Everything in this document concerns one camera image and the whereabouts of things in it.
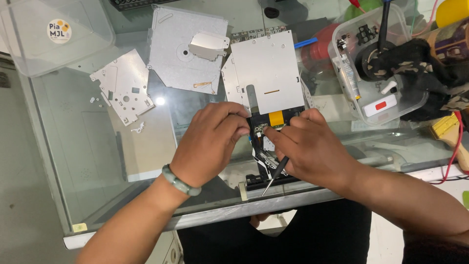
clear plastic box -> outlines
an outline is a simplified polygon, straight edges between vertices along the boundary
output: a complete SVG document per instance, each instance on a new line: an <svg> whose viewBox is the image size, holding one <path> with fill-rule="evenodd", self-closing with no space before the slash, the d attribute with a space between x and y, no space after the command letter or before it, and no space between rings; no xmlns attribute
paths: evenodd
<svg viewBox="0 0 469 264"><path fill-rule="evenodd" d="M18 70L37 77L115 42L101 1L17 0L0 4L3 41Z"/></svg>
<svg viewBox="0 0 469 264"><path fill-rule="evenodd" d="M373 26L379 28L382 13L383 8L377 8L341 24L336 28L333 34L333 39L328 47L329 56L332 63L336 66L335 72L339 79L344 95L349 102L350 111L355 117L363 120L363 122L365 122L367 125L372 126L384 124L415 109L418 109L422 107L428 99L428 92L414 90L411 91L411 93L406 93L405 100L402 100L401 91L402 89L406 89L406 87L403 87L400 75L395 75L387 81L380 82L367 82L361 80L357 82L361 98L357 100L354 96L350 96L351 94L354 94L354 92L352 84L346 78L345 71L343 70L344 63L342 62L342 59L340 59L340 55L343 54L343 52L341 53L337 48L337 40L342 39L343 35L350 34L350 37L347 38L347 48L351 56L351 63L354 64L353 62L355 61L357 54L362 49L378 41L378 35L376 35L375 39L359 46L358 38L356 37L357 33L359 32L358 28L366 24L370 29ZM406 27L404 14L402 13L401 9L394 4L391 4L389 11L388 32L386 40L392 42L396 46L411 40L410 33ZM380 91L392 80L398 83L399 91L394 93L397 99L397 105L383 112L367 117L363 112L363 107L386 96L389 96L390 93L383 95L380 93Z"/></svg>

circuit board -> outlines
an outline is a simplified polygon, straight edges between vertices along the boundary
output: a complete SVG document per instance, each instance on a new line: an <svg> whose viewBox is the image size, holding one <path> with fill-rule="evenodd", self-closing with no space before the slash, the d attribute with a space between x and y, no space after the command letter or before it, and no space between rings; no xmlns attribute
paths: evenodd
<svg viewBox="0 0 469 264"><path fill-rule="evenodd" d="M259 175L247 175L247 190L257 190L265 188L272 178L271 175L280 163L272 151L267 151L264 147L264 142L270 142L267 138L264 139L264 127L271 126L276 130L281 130L283 127L290 125L290 119L294 116L299 116L304 111L304 106L286 109L275 113L261 115L259 112L252 113L252 117L248 118L248 123L251 128L250 140L254 149L254 160L257 162L259 168ZM273 186L295 182L298 179L283 172L273 182Z"/></svg>

black pants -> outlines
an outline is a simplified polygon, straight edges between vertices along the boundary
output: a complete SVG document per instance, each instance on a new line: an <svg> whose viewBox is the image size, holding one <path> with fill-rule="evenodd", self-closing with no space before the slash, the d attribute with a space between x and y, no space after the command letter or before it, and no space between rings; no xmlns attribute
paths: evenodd
<svg viewBox="0 0 469 264"><path fill-rule="evenodd" d="M340 199L297 208L278 237L249 223L250 217L178 231L186 264L365 264L371 211Z"/></svg>

human hand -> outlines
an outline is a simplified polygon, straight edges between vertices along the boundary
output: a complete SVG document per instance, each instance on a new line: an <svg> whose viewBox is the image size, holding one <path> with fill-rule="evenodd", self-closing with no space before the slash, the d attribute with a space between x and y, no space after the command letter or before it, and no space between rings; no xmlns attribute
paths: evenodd
<svg viewBox="0 0 469 264"><path fill-rule="evenodd" d="M288 174L309 183L334 188L346 184L362 164L350 156L317 109L290 120L280 132L271 127L264 134L275 145L279 160L290 158Z"/></svg>
<svg viewBox="0 0 469 264"><path fill-rule="evenodd" d="M234 102L210 103L199 110L169 167L183 182L200 187L229 163L239 138L249 134L248 113Z"/></svg>

